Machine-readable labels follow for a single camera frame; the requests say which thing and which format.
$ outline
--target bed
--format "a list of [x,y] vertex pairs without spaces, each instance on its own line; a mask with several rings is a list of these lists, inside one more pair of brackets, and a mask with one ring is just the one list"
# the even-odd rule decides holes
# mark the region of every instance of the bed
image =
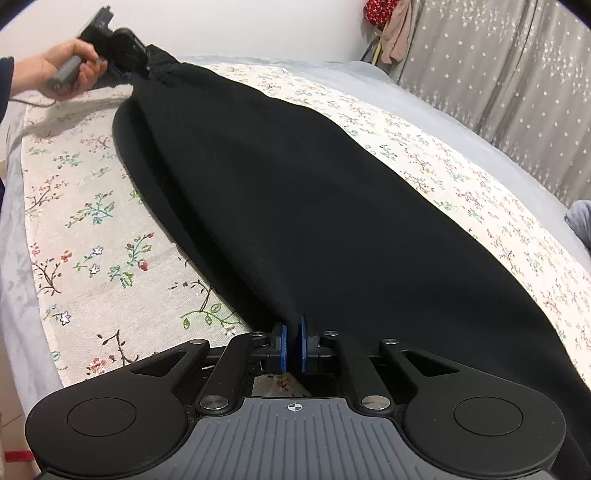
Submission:
[[[591,381],[591,257],[566,208],[508,157],[365,63],[180,60],[339,124],[506,266]],[[111,122],[130,92],[28,106],[9,130],[0,321],[26,413],[62,386],[188,339],[219,346],[248,331],[152,218],[117,157]],[[257,388],[302,393],[287,375]]]

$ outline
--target gray curtain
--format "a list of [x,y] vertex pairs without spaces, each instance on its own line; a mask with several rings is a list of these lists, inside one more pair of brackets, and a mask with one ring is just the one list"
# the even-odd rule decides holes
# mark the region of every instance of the gray curtain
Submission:
[[591,33],[558,2],[413,0],[411,42],[381,65],[565,205],[591,199]]

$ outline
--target floral bedsheet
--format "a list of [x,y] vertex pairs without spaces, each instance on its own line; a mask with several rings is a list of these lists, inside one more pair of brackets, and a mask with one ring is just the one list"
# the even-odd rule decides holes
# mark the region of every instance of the floral bedsheet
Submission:
[[[282,68],[208,68],[326,115],[450,216],[530,293],[590,385],[591,278],[492,176],[403,119]],[[113,115],[130,94],[97,90],[25,117],[27,239],[64,385],[188,339],[219,346],[248,331],[152,218],[115,153]],[[293,392],[289,377],[267,382]]]

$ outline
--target black fabric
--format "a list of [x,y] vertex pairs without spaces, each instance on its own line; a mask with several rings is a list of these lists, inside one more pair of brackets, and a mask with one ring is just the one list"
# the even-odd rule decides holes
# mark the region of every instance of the black fabric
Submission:
[[172,59],[152,74],[134,79],[116,114],[119,152],[170,235],[253,328],[279,318],[293,336],[305,313],[312,333],[340,330],[372,348],[395,337],[533,387],[572,432],[557,471],[589,473],[591,394],[544,313],[484,247],[323,115]]
[[4,118],[8,106],[13,71],[14,59],[12,57],[0,59],[0,121]]

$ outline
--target metal pivot screw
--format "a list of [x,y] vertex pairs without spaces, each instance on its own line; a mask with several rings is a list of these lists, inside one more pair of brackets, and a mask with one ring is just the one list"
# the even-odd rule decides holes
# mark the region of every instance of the metal pivot screw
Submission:
[[368,395],[361,401],[361,404],[370,410],[383,410],[390,406],[390,401],[382,395]]
[[221,395],[207,395],[199,402],[206,410],[221,410],[228,406],[228,399]]

